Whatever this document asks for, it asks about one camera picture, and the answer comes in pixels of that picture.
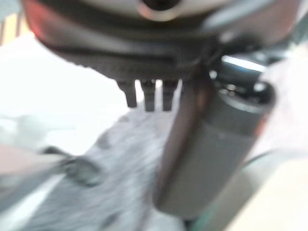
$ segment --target gray cloth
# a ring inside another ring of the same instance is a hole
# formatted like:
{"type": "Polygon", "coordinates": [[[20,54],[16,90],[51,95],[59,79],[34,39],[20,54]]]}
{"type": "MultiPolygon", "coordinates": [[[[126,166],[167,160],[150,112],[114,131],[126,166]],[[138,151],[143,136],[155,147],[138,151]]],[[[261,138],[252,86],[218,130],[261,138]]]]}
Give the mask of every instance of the gray cloth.
{"type": "Polygon", "coordinates": [[[174,113],[132,110],[86,153],[107,173],[84,188],[64,178],[23,231],[180,231],[182,223],[151,204],[155,169],[174,113]]]}

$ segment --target gray fabric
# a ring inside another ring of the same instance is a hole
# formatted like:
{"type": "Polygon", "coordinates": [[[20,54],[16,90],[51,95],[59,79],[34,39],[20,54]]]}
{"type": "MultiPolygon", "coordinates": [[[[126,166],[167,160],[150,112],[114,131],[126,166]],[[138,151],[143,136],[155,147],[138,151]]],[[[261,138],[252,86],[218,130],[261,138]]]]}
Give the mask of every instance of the gray fabric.
{"type": "Polygon", "coordinates": [[[0,22],[8,15],[18,13],[21,10],[19,0],[0,0],[0,22]]]}
{"type": "Polygon", "coordinates": [[[55,188],[23,231],[180,231],[179,220],[154,211],[151,186],[174,113],[123,116],[86,156],[107,172],[94,188],[68,178],[55,188]]]}

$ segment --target white surface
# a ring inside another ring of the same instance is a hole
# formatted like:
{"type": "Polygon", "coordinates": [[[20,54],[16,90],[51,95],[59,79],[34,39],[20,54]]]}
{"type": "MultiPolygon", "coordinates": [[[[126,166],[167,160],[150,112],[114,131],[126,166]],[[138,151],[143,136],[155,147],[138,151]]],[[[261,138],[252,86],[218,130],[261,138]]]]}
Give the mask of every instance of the white surface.
{"type": "Polygon", "coordinates": [[[251,155],[280,148],[308,152],[308,46],[269,68],[262,79],[275,86],[277,102],[251,155]]]}
{"type": "Polygon", "coordinates": [[[58,58],[32,35],[0,48],[0,143],[83,154],[127,112],[115,81],[58,58]]]}

